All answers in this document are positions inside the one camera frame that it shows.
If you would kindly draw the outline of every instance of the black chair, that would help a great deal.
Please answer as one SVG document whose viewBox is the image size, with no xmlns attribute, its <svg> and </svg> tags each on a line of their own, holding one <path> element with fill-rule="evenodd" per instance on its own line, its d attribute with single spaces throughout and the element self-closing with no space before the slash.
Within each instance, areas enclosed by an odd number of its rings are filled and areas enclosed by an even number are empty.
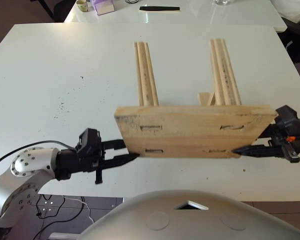
<svg viewBox="0 0 300 240">
<path fill-rule="evenodd" d="M 54 20 L 55 23 L 63 23 L 66 20 L 73 5 L 76 3 L 76 0 L 62 0 L 54 6 L 52 12 L 46 4 L 45 0 L 30 0 L 30 2 L 36 1 L 41 4 L 46 13 Z"/>
<path fill-rule="evenodd" d="M 284 47 L 286 47 L 292 62 L 300 63 L 300 23 L 294 23 L 284 17 L 282 19 L 287 25 L 287 29 L 278 33 L 278 35 Z"/>
</svg>

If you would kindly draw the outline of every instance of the glass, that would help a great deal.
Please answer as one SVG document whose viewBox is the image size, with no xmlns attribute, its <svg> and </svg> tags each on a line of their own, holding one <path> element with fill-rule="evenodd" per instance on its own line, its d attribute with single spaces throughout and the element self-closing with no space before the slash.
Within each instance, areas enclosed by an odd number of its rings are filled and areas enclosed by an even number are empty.
<svg viewBox="0 0 300 240">
<path fill-rule="evenodd" d="M 230 0 L 214 0 L 214 2 L 218 5 L 226 5 L 230 2 Z"/>
</svg>

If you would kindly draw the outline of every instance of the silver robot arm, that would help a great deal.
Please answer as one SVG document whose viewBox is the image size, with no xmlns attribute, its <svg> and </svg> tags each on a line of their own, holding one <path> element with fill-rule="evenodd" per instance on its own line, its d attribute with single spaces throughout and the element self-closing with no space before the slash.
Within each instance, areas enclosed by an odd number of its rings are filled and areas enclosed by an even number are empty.
<svg viewBox="0 0 300 240">
<path fill-rule="evenodd" d="M 57 148 L 19 153 L 0 175 L 0 228 L 11 228 L 44 184 L 55 179 Z"/>
<path fill-rule="evenodd" d="M 42 186 L 52 179 L 67 180 L 73 173 L 95 172 L 95 183 L 101 184 L 103 170 L 139 156 L 130 153 L 105 160 L 106 150 L 125 147 L 121 139 L 101 142 L 100 132 L 87 128 L 74 148 L 31 147 L 18 153 L 10 168 L 0 175 L 0 229 L 13 227 Z"/>
</svg>

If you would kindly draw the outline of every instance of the wooden board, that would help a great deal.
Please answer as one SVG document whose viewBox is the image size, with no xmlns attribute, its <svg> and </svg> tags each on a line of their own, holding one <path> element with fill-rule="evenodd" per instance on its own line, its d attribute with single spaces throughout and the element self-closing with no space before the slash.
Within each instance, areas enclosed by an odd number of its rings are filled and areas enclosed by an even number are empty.
<svg viewBox="0 0 300 240">
<path fill-rule="evenodd" d="M 114 117 L 130 153 L 142 157 L 237 158 L 277 113 L 269 106 L 127 106 Z"/>
</svg>

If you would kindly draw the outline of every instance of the white table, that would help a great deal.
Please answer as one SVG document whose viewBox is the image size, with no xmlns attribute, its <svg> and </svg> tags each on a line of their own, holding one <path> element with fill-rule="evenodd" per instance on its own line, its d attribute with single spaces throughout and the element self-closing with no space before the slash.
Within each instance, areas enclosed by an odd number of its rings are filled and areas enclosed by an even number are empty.
<svg viewBox="0 0 300 240">
<path fill-rule="evenodd" d="M 65 23 L 156 23 L 156 24 L 213 24 L 213 25 L 261 25 L 284 32 L 286 24 L 270 0 L 231 0 L 225 6 L 213 0 L 141 0 L 135 4 L 114 0 L 116 9 L 98 16 L 90 2 L 89 12 L 81 12 L 76 4 Z M 180 12 L 145 12 L 140 6 L 180 7 Z"/>
<path fill-rule="evenodd" d="M 104 141 L 121 138 L 116 107 L 138 104 L 134 41 L 149 43 L 160 104 L 198 105 L 197 93 L 213 89 L 209 39 L 216 37 L 225 38 L 243 104 L 287 104 L 300 117 L 300 77 L 272 27 L 15 25 L 0 44 L 0 157 L 40 140 L 74 146 L 87 127 Z M 0 164 L 0 173 L 8 166 Z M 137 158 L 105 170 L 103 181 L 76 173 L 41 193 L 132 197 L 189 189 L 241 201 L 300 201 L 300 163 L 281 158 Z"/>
</svg>

